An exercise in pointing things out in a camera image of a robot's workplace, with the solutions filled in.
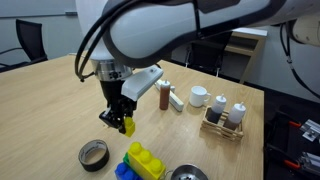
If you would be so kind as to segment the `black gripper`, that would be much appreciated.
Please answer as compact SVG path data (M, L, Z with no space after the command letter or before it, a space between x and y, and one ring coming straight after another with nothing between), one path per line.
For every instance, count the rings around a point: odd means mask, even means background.
M102 92L107 100L107 107L115 113L121 113L120 121L111 111L103 111L99 118L109 127L120 129L122 134L126 133L125 118L133 117L137 108L137 102L121 94L123 81L101 81Z

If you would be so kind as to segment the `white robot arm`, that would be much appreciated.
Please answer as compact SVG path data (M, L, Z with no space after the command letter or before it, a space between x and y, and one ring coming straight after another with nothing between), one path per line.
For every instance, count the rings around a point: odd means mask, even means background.
M319 44L320 0L75 0L84 39L75 74L87 62L107 100L99 118L122 134L138 99L162 76L156 63L180 45L241 27L288 23L298 43Z

